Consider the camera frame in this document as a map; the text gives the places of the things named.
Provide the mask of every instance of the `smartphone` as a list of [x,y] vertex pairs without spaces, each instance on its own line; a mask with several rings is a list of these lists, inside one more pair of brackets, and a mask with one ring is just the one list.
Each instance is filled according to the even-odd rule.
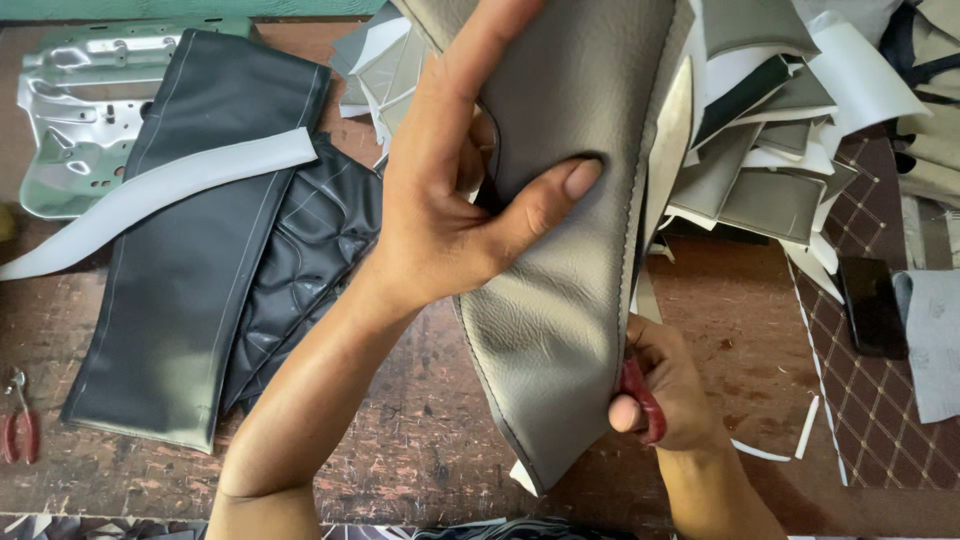
[[906,360],[906,331],[887,263],[840,257],[839,276],[853,347],[862,355]]

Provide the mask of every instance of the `green wall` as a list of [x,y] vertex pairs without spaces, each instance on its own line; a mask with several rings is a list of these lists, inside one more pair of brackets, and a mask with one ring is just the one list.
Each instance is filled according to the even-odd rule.
[[384,0],[0,0],[0,20],[361,15]]

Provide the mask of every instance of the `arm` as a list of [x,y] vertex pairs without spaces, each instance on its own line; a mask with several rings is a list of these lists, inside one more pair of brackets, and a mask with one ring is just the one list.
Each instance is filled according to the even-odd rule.
[[[713,414],[680,333],[632,315],[627,337],[667,419],[657,458],[677,530],[691,540],[785,538]],[[610,420],[616,430],[642,429],[642,416],[633,398],[613,400]]]
[[542,2],[481,0],[446,53],[424,67],[393,142],[379,242],[233,438],[210,540],[320,538],[314,475],[420,309],[505,270],[558,225],[600,175],[598,161],[565,161],[495,217],[458,192],[477,187],[485,170],[476,95]]

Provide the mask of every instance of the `worn table surface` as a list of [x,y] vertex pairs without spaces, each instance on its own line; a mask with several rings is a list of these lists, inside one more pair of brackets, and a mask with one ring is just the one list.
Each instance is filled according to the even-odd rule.
[[[352,23],[264,24],[266,41],[325,62]],[[44,32],[0,35],[0,202],[13,207],[34,153],[15,106],[19,59]],[[367,165],[379,156],[372,126],[342,120],[338,77],[322,128]],[[0,260],[24,253],[58,226],[18,215],[21,235]],[[677,263],[650,261],[663,319],[684,330],[709,398],[732,436],[793,454],[819,388],[786,260],[779,247],[678,240]],[[62,425],[57,416],[97,320],[107,252],[61,275],[0,283],[0,368],[23,367],[42,424],[41,460],[0,465],[0,512],[165,519],[208,517],[226,446],[239,418],[224,419],[214,456]],[[656,457],[631,437],[608,435],[548,496],[508,478],[515,461],[473,373],[452,304],[426,309],[373,381],[347,436],[317,475],[324,522],[451,525],[492,517],[565,516],[633,530],[669,527]],[[960,537],[960,494],[848,489],[821,409],[803,461],[743,458],[763,499],[791,533]]]

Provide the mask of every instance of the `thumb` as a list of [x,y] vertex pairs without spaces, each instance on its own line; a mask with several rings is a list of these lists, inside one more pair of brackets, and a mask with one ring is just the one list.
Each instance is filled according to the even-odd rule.
[[643,415],[643,408],[627,394],[620,394],[613,399],[608,416],[610,425],[621,433],[641,430],[647,424]]
[[536,177],[488,225],[488,239],[513,262],[560,225],[603,172],[600,160],[566,160]]

